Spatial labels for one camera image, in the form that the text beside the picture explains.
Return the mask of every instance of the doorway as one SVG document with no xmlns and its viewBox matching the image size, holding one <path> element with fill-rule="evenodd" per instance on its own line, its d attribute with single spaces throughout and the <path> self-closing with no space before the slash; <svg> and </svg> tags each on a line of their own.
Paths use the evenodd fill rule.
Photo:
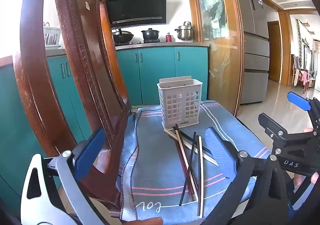
<svg viewBox="0 0 320 225">
<path fill-rule="evenodd" d="M 280 81 L 281 75 L 281 33 L 279 21 L 268 22 L 269 32 L 269 79 L 277 83 Z"/>
</svg>

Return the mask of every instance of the hanging vine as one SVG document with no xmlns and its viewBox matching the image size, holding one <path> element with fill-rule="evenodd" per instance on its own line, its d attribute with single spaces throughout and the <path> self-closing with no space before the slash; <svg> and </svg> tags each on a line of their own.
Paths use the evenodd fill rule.
<svg viewBox="0 0 320 225">
<path fill-rule="evenodd" d="M 301 40 L 301 33 L 300 33 L 300 24 L 298 19 L 297 19 L 297 29 L 298 29 L 298 40 L 299 40 L 299 60 L 300 60 L 300 66 L 302 67 L 302 40 Z"/>
</svg>

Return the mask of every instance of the white dish rack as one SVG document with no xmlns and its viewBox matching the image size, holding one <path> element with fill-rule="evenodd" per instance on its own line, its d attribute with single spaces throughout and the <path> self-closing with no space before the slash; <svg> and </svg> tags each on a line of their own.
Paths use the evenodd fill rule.
<svg viewBox="0 0 320 225">
<path fill-rule="evenodd" d="M 50 27 L 49 23 L 45 23 L 43 27 L 44 45 L 46 50 L 58 49 L 60 39 L 60 28 Z"/>
<path fill-rule="evenodd" d="M 160 79 L 157 84 L 163 128 L 199 123 L 202 82 L 191 76 Z"/>
</svg>

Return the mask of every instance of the human hand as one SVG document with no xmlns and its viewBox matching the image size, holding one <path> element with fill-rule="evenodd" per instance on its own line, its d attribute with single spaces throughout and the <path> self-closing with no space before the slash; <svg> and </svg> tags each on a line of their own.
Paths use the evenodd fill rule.
<svg viewBox="0 0 320 225">
<path fill-rule="evenodd" d="M 144 221 L 129 221 L 125 225 L 163 225 L 163 220 L 161 217 L 155 217 Z"/>
<path fill-rule="evenodd" d="M 311 131 L 313 131 L 313 128 L 305 128 L 303 130 L 303 133 L 307 133 Z M 317 172 L 314 173 L 313 176 L 311 176 L 311 182 L 315 184 L 316 181 L 318 180 L 318 177 L 319 177 L 319 174 Z M 299 187 L 302 184 L 302 175 L 295 173 L 293 177 L 293 184 L 295 188 Z"/>
</svg>

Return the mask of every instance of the blue gripper pad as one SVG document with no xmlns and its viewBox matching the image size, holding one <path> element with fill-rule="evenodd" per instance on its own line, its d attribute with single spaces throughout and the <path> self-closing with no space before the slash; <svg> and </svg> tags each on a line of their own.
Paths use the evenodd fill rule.
<svg viewBox="0 0 320 225">
<path fill-rule="evenodd" d="M 205 131 L 204 139 L 223 175 L 233 181 L 236 177 L 236 162 L 222 143 L 222 139 L 217 137 L 211 128 Z"/>
<path fill-rule="evenodd" d="M 106 133 L 101 128 L 85 142 L 79 156 L 75 160 L 73 177 L 79 181 L 87 176 L 102 146 L 106 142 Z"/>
<path fill-rule="evenodd" d="M 292 91 L 288 93 L 288 100 L 304 111 L 310 110 L 309 102 L 305 98 L 299 96 L 298 94 L 295 94 Z"/>
</svg>

